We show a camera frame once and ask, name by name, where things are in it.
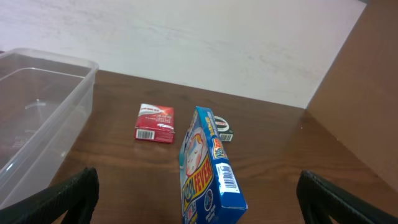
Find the white barcode label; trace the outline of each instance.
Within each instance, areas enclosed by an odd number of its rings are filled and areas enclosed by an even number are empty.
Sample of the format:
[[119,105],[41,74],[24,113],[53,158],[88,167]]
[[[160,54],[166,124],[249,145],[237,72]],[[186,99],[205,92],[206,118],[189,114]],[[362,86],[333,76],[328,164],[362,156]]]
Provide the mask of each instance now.
[[218,181],[220,182],[220,193],[231,192],[240,193],[238,183],[234,174],[232,173],[231,166],[226,163],[216,164]]
[[220,138],[222,141],[231,141],[232,136],[232,134],[220,134]]
[[150,140],[154,140],[154,138],[155,138],[155,131],[148,131],[148,130],[137,129],[136,138],[138,138],[138,139],[150,139]]

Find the red and white packaging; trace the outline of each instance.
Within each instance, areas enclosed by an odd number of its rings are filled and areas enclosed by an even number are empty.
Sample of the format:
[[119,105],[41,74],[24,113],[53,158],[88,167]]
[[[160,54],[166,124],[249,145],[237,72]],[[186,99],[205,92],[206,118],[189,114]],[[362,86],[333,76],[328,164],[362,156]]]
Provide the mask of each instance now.
[[173,142],[174,108],[141,104],[135,137],[148,141]]

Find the brown table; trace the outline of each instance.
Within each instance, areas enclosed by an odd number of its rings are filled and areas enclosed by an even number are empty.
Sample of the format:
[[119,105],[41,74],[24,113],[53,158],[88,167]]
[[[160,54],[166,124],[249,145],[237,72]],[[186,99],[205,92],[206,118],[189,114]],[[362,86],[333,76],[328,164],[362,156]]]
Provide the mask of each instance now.
[[[173,144],[134,140],[141,103],[175,108]],[[103,71],[91,117],[53,183],[95,167],[92,223],[181,223],[178,150],[196,105],[234,129],[224,148],[249,205],[240,223],[303,223],[302,169],[398,216],[398,194],[302,109]]]

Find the blue and yellow packaging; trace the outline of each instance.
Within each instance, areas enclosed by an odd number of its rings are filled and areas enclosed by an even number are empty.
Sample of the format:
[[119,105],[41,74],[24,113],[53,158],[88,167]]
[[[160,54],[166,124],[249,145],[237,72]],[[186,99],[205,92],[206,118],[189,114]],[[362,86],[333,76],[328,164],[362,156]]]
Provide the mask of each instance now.
[[248,209],[211,109],[197,106],[180,150],[182,222],[236,223]]

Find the translucent storage bin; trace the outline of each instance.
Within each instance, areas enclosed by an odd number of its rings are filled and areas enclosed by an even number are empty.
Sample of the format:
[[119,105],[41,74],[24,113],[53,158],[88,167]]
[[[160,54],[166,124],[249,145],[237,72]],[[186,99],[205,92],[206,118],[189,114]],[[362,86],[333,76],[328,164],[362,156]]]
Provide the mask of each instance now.
[[39,50],[0,54],[0,208],[49,186],[91,114],[97,69]]

